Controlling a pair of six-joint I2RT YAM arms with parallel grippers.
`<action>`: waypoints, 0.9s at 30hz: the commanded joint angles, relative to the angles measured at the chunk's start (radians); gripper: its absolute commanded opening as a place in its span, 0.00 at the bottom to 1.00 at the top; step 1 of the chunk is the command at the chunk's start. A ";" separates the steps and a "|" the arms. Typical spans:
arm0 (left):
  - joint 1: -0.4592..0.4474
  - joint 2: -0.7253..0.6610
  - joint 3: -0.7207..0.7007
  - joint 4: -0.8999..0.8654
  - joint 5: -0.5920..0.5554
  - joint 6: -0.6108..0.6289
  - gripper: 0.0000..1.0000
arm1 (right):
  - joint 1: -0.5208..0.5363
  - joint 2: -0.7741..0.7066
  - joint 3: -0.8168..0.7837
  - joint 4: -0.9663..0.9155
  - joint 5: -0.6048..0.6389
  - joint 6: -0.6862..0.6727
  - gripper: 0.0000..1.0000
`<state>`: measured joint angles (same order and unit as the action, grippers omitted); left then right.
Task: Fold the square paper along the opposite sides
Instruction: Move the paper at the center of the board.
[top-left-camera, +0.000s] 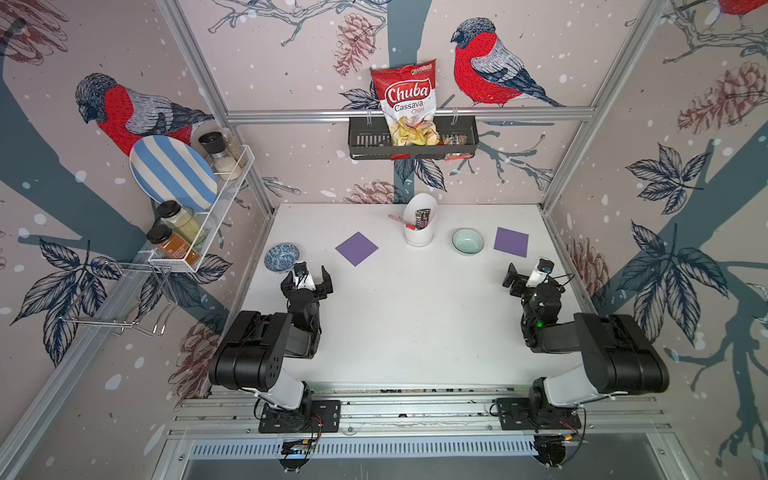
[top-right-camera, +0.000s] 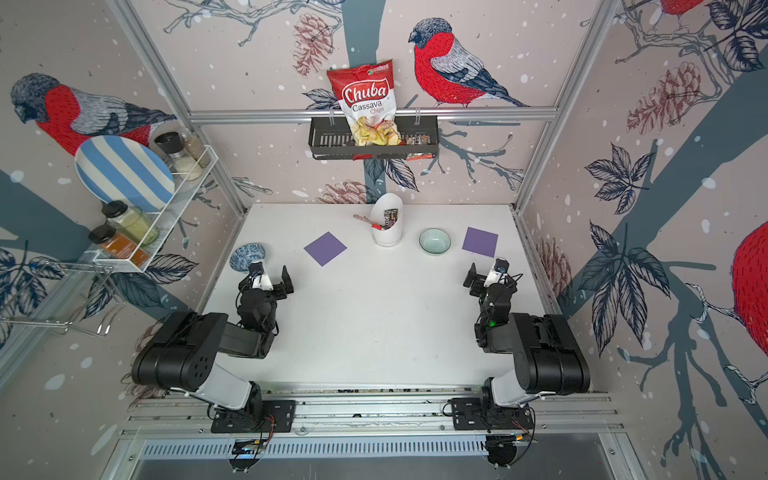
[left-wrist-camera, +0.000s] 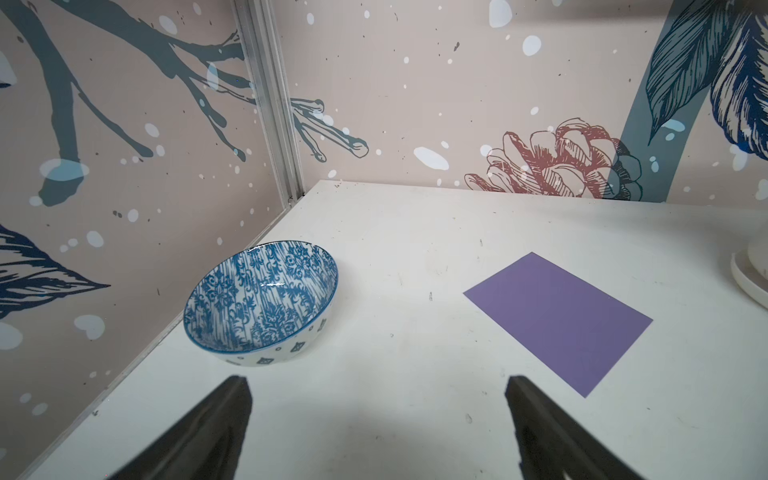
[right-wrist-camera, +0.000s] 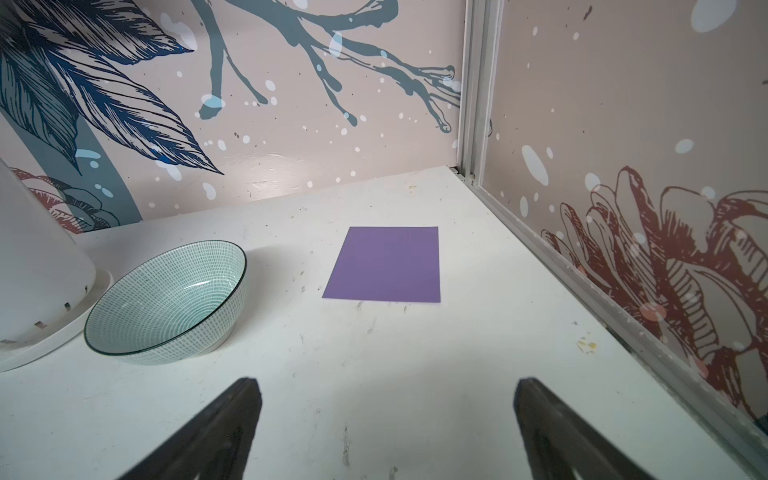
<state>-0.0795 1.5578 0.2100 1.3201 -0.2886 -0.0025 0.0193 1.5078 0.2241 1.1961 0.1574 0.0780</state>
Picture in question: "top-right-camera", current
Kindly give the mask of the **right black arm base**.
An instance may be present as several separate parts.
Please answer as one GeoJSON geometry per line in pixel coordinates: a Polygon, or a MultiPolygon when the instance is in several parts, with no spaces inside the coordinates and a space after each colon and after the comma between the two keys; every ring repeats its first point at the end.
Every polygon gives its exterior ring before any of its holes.
{"type": "Polygon", "coordinates": [[[519,430],[529,433],[534,429],[535,412],[529,404],[537,396],[520,387],[512,387],[510,394],[496,394],[494,380],[494,377],[485,380],[479,397],[456,397],[443,405],[441,413],[451,418],[456,431],[519,430]]]}

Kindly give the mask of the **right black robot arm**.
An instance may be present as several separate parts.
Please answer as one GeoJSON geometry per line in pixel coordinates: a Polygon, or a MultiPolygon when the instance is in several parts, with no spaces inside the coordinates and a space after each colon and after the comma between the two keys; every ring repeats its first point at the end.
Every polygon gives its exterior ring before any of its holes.
{"type": "Polygon", "coordinates": [[[497,258],[486,275],[471,265],[463,286],[478,299],[475,340],[483,352],[507,355],[511,370],[488,378],[482,387],[486,411],[520,408],[546,396],[581,394],[589,390],[591,375],[565,318],[535,316],[512,310],[520,274],[509,273],[509,262],[497,258]]]}

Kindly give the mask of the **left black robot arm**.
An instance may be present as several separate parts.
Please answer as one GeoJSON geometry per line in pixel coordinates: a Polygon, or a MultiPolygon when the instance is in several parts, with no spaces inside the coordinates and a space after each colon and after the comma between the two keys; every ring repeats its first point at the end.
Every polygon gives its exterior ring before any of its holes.
{"type": "Polygon", "coordinates": [[[249,265],[238,283],[235,307],[239,321],[225,313],[176,312],[142,348],[133,363],[132,381],[202,400],[219,411],[262,416],[260,387],[216,362],[222,353],[241,359],[264,359],[279,335],[277,307],[294,292],[287,268],[274,283],[261,262],[249,265]]]}

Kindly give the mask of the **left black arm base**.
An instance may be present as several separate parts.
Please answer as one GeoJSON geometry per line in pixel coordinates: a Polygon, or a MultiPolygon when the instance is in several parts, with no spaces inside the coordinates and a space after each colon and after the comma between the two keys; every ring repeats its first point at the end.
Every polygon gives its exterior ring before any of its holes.
{"type": "Polygon", "coordinates": [[[212,414],[214,434],[288,433],[292,429],[296,402],[264,400],[258,384],[251,383],[251,393],[239,410],[217,407],[212,414]]]}

